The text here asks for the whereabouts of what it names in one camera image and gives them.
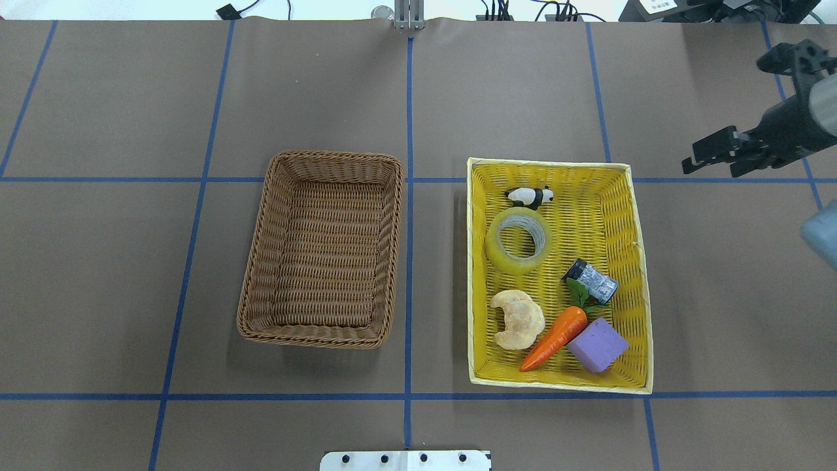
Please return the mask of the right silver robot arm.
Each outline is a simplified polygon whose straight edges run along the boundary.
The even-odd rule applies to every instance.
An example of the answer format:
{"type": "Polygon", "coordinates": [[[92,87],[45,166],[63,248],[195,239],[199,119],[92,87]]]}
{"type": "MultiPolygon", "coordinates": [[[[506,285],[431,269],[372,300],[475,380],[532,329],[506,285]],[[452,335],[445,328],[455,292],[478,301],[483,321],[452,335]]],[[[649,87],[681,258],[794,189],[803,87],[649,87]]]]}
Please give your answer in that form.
{"type": "Polygon", "coordinates": [[[759,124],[740,131],[726,126],[700,138],[682,161],[684,174],[712,164],[728,164],[741,178],[759,169],[803,164],[818,206],[805,221],[801,236],[811,251],[835,268],[835,201],[828,202],[819,184],[835,184],[835,76],[803,89],[765,111],[759,124]]]}

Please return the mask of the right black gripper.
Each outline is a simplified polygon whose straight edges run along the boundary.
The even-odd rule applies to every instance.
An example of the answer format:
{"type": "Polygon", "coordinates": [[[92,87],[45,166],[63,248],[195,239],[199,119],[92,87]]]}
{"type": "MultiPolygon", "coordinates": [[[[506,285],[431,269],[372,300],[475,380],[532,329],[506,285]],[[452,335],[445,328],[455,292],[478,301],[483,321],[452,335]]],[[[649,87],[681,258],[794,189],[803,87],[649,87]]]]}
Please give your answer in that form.
{"type": "Polygon", "coordinates": [[[693,143],[692,158],[681,162],[683,173],[727,163],[730,176],[740,178],[757,169],[787,166],[835,145],[835,113],[835,92],[792,96],[765,111],[753,130],[726,126],[693,143]]]}

